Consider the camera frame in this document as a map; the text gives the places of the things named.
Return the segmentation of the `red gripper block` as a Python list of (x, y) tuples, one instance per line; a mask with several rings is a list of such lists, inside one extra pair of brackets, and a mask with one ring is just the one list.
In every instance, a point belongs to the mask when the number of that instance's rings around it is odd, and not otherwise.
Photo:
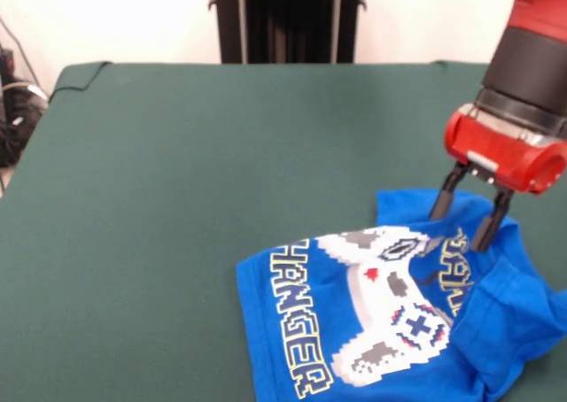
[(487, 172), (496, 184), (509, 188), (497, 191), (492, 211), (473, 237), (474, 251), (488, 250), (509, 211), (514, 191), (541, 194), (566, 171), (564, 140), (522, 128), (472, 103), (459, 107), (449, 119), (445, 147), (458, 161), (441, 185), (430, 220), (447, 216), (455, 190), (469, 172), (469, 166)]

